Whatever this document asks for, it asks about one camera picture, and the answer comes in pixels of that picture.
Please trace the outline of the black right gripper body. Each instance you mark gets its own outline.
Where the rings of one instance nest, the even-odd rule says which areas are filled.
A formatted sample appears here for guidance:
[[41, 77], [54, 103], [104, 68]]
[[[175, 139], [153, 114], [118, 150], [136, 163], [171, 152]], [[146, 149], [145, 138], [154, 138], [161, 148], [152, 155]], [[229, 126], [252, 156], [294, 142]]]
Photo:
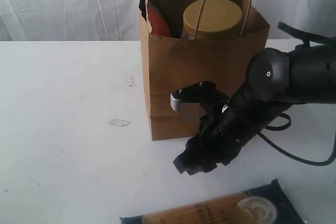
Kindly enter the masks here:
[[290, 107], [289, 103], [254, 98], [243, 83], [228, 101], [228, 108], [201, 135], [202, 160], [229, 164], [249, 140]]

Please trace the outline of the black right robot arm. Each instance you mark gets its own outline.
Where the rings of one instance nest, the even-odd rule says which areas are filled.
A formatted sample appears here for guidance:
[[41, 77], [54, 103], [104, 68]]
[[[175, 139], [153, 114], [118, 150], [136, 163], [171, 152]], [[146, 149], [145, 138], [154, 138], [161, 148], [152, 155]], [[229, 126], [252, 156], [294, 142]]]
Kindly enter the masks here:
[[171, 94], [171, 107], [200, 105], [205, 115], [198, 132], [174, 160], [180, 173], [210, 172], [228, 165], [240, 150], [277, 117], [295, 104], [335, 103], [335, 46], [298, 45], [291, 52], [265, 48], [250, 61], [245, 82], [231, 96], [210, 81], [181, 88]]

